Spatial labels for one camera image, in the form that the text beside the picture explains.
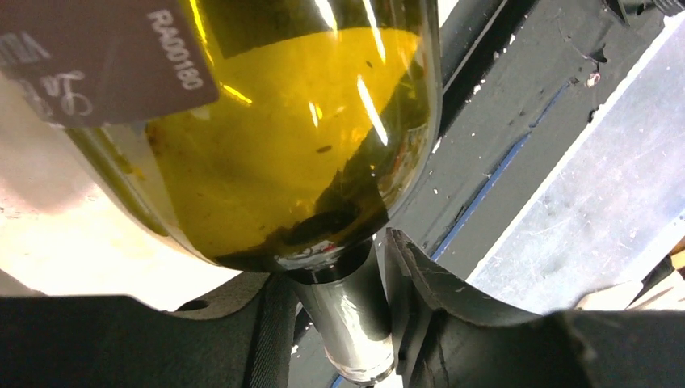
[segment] brown label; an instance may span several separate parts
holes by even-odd
[[[43,119],[65,127],[218,99],[177,0],[2,0],[0,72]]]

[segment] blue stripe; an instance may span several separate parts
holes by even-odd
[[[333,384],[330,385],[330,388],[339,388],[340,384],[342,384],[344,381],[345,379],[343,376],[338,375],[338,378],[333,381]]]
[[[469,220],[469,218],[473,215],[473,212],[476,211],[476,207],[485,199],[485,196],[488,195],[488,192],[490,189],[494,186],[495,183],[497,183],[498,179],[502,176],[502,173],[506,170],[507,167],[511,164],[511,161],[514,160],[514,157],[516,154],[519,153],[519,151],[523,148],[523,145],[526,144],[526,141],[528,138],[530,138],[531,133],[527,133],[525,136],[521,138],[521,140],[517,141],[509,150],[509,153],[506,154],[502,162],[499,164],[497,167],[497,170],[494,171],[492,176],[490,176],[490,179],[488,182],[483,186],[483,188],[478,192],[478,195],[476,198],[471,202],[471,204],[468,206],[464,214],[461,216],[459,221],[454,225],[452,230],[448,233],[447,236],[445,236],[445,239],[443,240],[442,243],[440,243],[440,246],[438,249],[435,250],[433,255],[431,256],[431,259],[433,261],[438,261],[438,258],[447,250],[449,244],[452,242],[452,240],[456,237],[456,234],[459,233],[461,228],[464,227],[466,224],[466,221]]]

